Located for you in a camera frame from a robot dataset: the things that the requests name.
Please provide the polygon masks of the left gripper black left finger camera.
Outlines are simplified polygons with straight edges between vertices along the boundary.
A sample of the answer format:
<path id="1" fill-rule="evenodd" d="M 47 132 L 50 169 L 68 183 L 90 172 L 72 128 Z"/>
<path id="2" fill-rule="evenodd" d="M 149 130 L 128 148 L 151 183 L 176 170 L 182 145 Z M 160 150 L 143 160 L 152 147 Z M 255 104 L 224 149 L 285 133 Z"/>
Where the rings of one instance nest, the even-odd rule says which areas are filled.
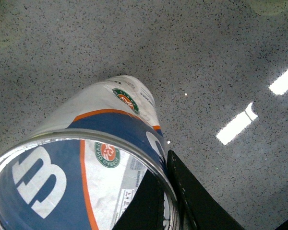
<path id="1" fill-rule="evenodd" d="M 115 230 L 162 230 L 164 189 L 147 171 L 131 204 L 115 224 Z"/>

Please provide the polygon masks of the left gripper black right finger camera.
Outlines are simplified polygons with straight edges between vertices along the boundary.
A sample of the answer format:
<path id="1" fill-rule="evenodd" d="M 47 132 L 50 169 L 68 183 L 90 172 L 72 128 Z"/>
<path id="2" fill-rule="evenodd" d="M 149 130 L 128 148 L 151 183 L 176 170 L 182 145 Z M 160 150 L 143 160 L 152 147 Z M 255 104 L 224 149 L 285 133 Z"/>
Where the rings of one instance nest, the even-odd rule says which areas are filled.
<path id="1" fill-rule="evenodd" d="M 181 230 L 242 230 L 195 178 L 178 155 L 168 151 L 167 168 L 175 191 Z"/>

